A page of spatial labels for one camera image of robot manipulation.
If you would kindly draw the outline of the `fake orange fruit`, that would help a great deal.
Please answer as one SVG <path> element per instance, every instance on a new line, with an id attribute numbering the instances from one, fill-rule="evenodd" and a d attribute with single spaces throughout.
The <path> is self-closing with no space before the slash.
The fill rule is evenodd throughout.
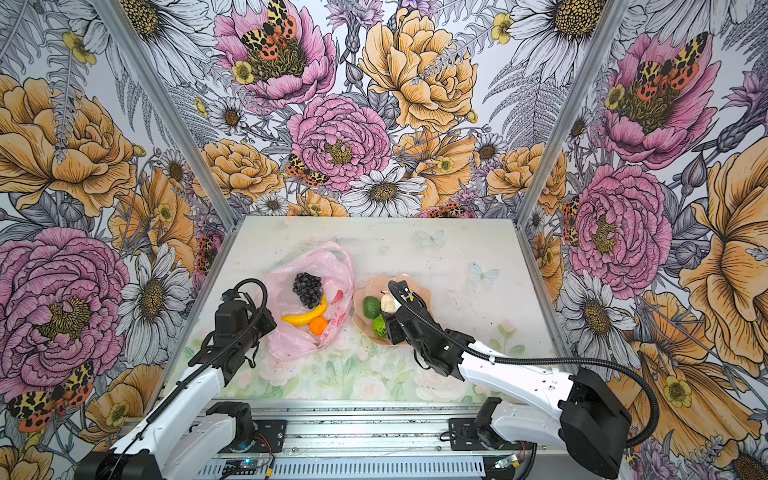
<path id="1" fill-rule="evenodd" d="M 328 321 L 322 316 L 313 318 L 309 323 L 309 330 L 315 336 L 321 336 L 327 327 Z"/>

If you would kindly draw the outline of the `pink petal-shaped bowl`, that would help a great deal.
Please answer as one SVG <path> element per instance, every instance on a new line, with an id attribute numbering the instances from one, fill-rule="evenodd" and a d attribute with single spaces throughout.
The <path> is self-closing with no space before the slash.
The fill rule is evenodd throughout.
<path id="1" fill-rule="evenodd" d="M 383 337 L 379 337 L 373 328 L 374 320 L 368 318 L 364 313 L 364 304 L 367 297 L 375 297 L 380 300 L 383 296 L 383 291 L 388 290 L 388 282 L 394 281 L 406 281 L 408 288 L 411 292 L 418 294 L 425 302 L 429 312 L 431 309 L 432 293 L 426 287 L 418 284 L 410 275 L 400 274 L 394 277 L 388 277 L 386 275 L 375 275 L 368 283 L 355 291 L 353 295 L 353 312 L 350 314 L 353 324 L 360 330 L 360 332 L 373 344 L 378 346 L 392 347 L 393 344 Z"/>

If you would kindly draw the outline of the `fake pale pear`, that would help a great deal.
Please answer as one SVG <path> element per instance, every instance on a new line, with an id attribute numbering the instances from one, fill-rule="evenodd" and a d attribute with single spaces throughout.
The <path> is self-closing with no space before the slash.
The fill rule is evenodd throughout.
<path id="1" fill-rule="evenodd" d="M 383 313 L 395 314 L 400 304 L 391 293 L 384 293 L 380 300 L 380 308 Z"/>

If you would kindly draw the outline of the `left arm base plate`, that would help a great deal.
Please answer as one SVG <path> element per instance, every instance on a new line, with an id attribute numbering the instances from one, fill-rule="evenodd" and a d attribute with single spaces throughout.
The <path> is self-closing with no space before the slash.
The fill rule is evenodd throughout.
<path id="1" fill-rule="evenodd" d="M 253 434 L 243 453 L 282 453 L 287 438 L 288 422 L 285 420 L 253 420 Z"/>

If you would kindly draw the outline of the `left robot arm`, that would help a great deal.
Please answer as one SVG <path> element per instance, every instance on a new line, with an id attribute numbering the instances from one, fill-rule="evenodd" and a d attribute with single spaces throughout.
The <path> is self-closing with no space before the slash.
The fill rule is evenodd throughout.
<path id="1" fill-rule="evenodd" d="M 213 403 L 260 340 L 276 328 L 261 288 L 255 303 L 246 292 L 225 292 L 215 327 L 170 394 L 109 450 L 94 451 L 77 465 L 76 479 L 192 479 L 224 449 L 244 451 L 255 440 L 250 407 Z"/>

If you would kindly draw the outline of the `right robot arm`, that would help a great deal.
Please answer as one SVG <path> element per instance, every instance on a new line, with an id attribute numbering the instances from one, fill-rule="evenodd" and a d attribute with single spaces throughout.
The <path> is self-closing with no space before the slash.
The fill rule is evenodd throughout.
<path id="1" fill-rule="evenodd" d="M 631 417 L 593 371 L 568 374 L 552 360 L 507 359 L 469 335 L 444 330 L 416 298 L 387 318 L 427 367 L 494 391 L 465 435 L 488 450 L 537 444 L 565 450 L 580 466 L 618 477 Z"/>

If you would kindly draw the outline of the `fake yellow banana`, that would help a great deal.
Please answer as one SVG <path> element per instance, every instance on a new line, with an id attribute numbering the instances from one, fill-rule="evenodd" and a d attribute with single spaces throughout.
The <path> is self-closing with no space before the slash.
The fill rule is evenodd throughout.
<path id="1" fill-rule="evenodd" d="M 328 308 L 328 302 L 325 296 L 322 297 L 320 303 L 312 310 L 296 315 L 284 315 L 281 319 L 295 327 L 302 327 L 308 325 L 310 321 L 318 316 L 323 316 Z"/>

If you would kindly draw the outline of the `pink plastic bag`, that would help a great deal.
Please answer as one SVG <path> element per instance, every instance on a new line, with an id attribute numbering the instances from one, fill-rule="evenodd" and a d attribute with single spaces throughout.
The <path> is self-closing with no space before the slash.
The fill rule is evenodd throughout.
<path id="1" fill-rule="evenodd" d="M 273 268 L 265 284 L 277 322 L 269 353 L 295 361 L 327 347 L 341 330 L 354 293 L 351 257 L 328 242 Z"/>

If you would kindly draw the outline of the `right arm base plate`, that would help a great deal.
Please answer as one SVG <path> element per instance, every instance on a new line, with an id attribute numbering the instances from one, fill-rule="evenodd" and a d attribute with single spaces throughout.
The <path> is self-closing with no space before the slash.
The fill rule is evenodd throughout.
<path id="1" fill-rule="evenodd" d="M 448 420 L 448 442 L 452 451 L 496 450 L 500 443 L 488 421 L 471 418 Z"/>

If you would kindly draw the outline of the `fake green lime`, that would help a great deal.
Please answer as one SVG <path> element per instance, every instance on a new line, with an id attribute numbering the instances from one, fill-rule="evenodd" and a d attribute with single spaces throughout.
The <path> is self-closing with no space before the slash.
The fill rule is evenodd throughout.
<path id="1" fill-rule="evenodd" d="M 381 300 L 374 296 L 366 296 L 362 303 L 362 314 L 370 320 L 378 318 L 382 314 Z"/>

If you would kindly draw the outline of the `fake green custard apple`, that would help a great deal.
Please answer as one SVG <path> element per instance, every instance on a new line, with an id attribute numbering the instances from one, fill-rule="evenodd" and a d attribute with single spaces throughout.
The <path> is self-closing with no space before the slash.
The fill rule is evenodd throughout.
<path id="1" fill-rule="evenodd" d="M 386 339 L 388 337 L 387 323 L 383 315 L 378 315 L 373 320 L 372 330 L 377 338 Z"/>

